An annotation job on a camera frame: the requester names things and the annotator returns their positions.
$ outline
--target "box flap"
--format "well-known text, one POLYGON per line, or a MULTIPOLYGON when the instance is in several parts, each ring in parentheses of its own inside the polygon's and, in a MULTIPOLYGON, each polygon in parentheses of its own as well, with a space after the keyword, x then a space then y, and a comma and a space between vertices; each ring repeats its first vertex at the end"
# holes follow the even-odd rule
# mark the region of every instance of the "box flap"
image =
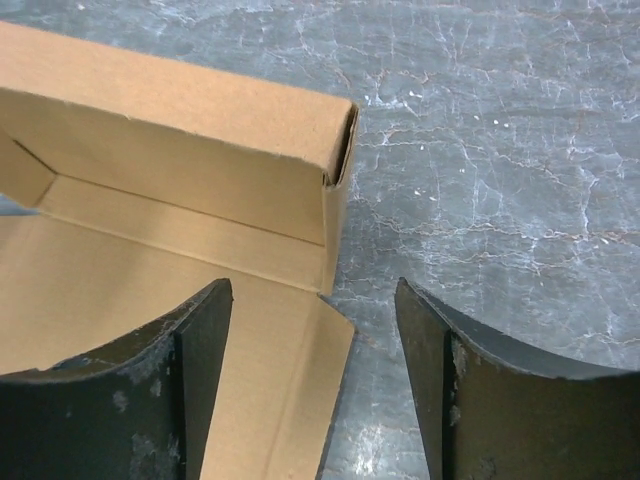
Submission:
POLYGON ((320 285, 324 249, 291 237, 62 176, 40 208, 68 223, 303 290, 320 285))
POLYGON ((340 134, 352 108, 349 100, 0 25, 0 72, 8 90, 299 158, 326 172, 335 172, 341 161, 340 134))
POLYGON ((354 328, 318 298, 308 329, 267 480, 314 478, 325 447, 354 328))
POLYGON ((0 129, 0 192, 26 208, 38 206, 56 174, 0 129))

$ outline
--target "black curved part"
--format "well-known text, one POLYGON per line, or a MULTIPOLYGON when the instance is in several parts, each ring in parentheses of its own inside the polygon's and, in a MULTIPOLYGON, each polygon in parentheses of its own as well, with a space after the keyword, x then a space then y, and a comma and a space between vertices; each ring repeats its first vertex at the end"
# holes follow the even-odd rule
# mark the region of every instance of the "black curved part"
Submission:
POLYGON ((527 345, 405 279, 395 305, 431 480, 640 479, 640 372, 527 345))
POLYGON ((232 301, 216 280, 102 347, 0 376, 0 479, 197 480, 232 301))

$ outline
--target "brown cardboard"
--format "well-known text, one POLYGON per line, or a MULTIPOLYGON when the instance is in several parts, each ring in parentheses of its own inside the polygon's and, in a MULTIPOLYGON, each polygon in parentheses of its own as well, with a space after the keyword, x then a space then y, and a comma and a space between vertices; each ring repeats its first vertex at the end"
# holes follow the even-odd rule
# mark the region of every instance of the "brown cardboard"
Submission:
POLYGON ((42 213, 0 217, 0 373, 228 277, 202 478, 314 478, 353 336, 318 292, 356 125, 348 100, 0 22, 0 191, 42 213))

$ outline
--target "marble countertop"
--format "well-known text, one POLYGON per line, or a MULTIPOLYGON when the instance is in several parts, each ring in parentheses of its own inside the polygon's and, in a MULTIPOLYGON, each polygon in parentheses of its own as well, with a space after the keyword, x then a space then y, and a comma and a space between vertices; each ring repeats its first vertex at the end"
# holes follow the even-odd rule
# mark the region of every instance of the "marble countertop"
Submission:
POLYGON ((331 298, 359 334, 323 479, 428 478, 400 276, 640 368, 637 1, 3 0, 0 18, 361 104, 331 298))

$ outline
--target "curved metal edge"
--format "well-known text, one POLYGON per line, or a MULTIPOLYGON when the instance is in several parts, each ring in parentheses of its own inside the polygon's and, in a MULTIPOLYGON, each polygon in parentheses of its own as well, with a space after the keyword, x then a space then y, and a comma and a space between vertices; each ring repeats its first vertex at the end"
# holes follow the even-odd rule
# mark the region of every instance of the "curved metal edge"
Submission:
POLYGON ((396 289, 396 299, 411 297, 464 339, 476 353, 500 367, 540 377, 569 380, 590 380, 635 373, 563 357, 516 340, 450 307, 419 285, 401 278, 396 289))
POLYGON ((519 342, 406 279, 395 307, 432 480, 640 478, 640 372, 519 342))
POLYGON ((216 280, 104 346, 0 377, 0 478, 197 480, 232 302, 216 280))
POLYGON ((146 357, 161 339, 172 335, 216 290, 225 290, 231 295, 231 282, 227 279, 215 280, 155 320, 100 347, 65 359, 47 370, 33 369, 0 375, 0 385, 84 381, 93 376, 106 375, 134 366, 141 358, 146 357))

